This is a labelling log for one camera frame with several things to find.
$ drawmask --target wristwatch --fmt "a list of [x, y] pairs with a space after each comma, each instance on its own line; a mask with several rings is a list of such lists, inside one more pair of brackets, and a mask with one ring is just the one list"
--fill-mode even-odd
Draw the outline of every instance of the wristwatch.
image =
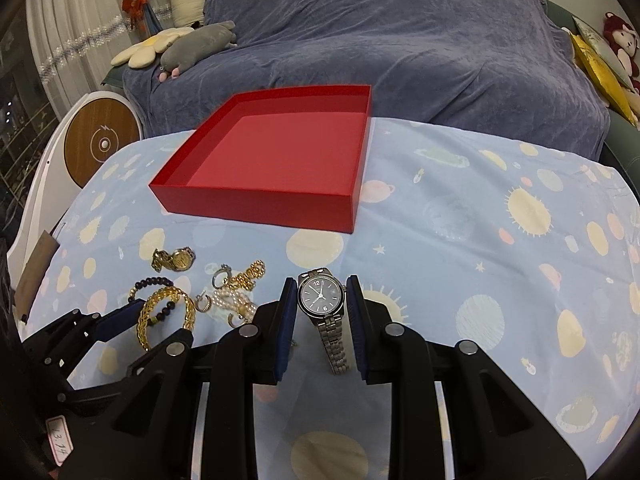
[[329, 269], [303, 272], [298, 276], [298, 306], [318, 328], [334, 375], [349, 367], [342, 343], [344, 288]]

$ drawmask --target screw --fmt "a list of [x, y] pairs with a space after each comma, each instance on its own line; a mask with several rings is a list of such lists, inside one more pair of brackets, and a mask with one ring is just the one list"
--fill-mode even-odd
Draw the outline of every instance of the screw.
[[467, 339], [460, 341], [458, 348], [464, 355], [473, 355], [478, 351], [478, 345]]
[[394, 337], [398, 337], [404, 333], [404, 326], [399, 323], [389, 323], [385, 326], [385, 332]]
[[242, 337], [253, 337], [258, 333], [258, 327], [254, 324], [242, 325], [240, 330], [238, 330], [238, 333]]
[[171, 343], [170, 345], [167, 346], [166, 352], [172, 357], [175, 357], [177, 355], [180, 355], [182, 352], [184, 352], [184, 345], [176, 341], [175, 343]]

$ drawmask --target red box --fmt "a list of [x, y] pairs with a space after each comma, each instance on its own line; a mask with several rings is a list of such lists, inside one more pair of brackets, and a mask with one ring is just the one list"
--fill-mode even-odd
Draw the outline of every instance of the red box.
[[173, 213], [353, 233], [370, 96], [357, 85], [237, 94], [149, 187]]

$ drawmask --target wooden panel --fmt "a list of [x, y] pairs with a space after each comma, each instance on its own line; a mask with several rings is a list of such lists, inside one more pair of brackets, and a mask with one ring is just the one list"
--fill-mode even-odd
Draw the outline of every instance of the wooden panel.
[[96, 99], [80, 108], [65, 138], [69, 175], [84, 187], [113, 153], [140, 140], [136, 118], [116, 99]]

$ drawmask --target watch face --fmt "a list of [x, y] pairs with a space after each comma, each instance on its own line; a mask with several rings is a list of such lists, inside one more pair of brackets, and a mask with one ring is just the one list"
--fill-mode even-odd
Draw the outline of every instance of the watch face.
[[300, 289], [300, 303], [316, 316], [331, 314], [340, 306], [342, 286], [337, 280], [318, 276], [308, 280]]

